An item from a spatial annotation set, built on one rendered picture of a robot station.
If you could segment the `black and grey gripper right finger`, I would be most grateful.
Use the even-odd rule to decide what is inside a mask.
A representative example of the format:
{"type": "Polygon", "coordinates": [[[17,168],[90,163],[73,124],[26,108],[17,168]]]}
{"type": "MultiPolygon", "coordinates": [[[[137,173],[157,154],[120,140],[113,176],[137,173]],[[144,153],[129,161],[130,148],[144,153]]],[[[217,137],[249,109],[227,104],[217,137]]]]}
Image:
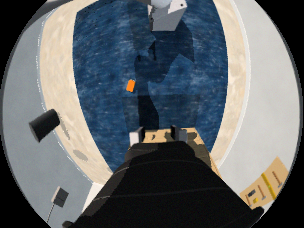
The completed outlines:
{"type": "Polygon", "coordinates": [[[187,143],[187,130],[181,129],[175,125],[170,125],[171,137],[174,141],[184,141],[187,143]]]}

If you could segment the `orange rectangular block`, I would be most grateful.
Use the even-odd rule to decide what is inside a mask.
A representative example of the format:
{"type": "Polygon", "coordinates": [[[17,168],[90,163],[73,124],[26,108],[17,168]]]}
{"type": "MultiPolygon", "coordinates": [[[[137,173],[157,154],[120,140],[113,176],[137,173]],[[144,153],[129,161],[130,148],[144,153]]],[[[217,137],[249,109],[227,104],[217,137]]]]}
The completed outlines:
{"type": "Polygon", "coordinates": [[[136,81],[134,81],[134,80],[129,80],[127,90],[132,92],[133,89],[134,89],[135,83],[136,83],[136,81]]]}

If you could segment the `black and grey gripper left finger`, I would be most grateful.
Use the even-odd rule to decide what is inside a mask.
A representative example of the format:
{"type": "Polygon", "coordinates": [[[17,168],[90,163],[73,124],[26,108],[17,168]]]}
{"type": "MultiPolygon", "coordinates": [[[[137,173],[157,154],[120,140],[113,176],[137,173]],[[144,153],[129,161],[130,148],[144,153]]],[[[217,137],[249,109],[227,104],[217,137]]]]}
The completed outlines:
{"type": "Polygon", "coordinates": [[[145,127],[140,127],[135,132],[130,132],[130,144],[142,143],[145,139],[145,127]]]}

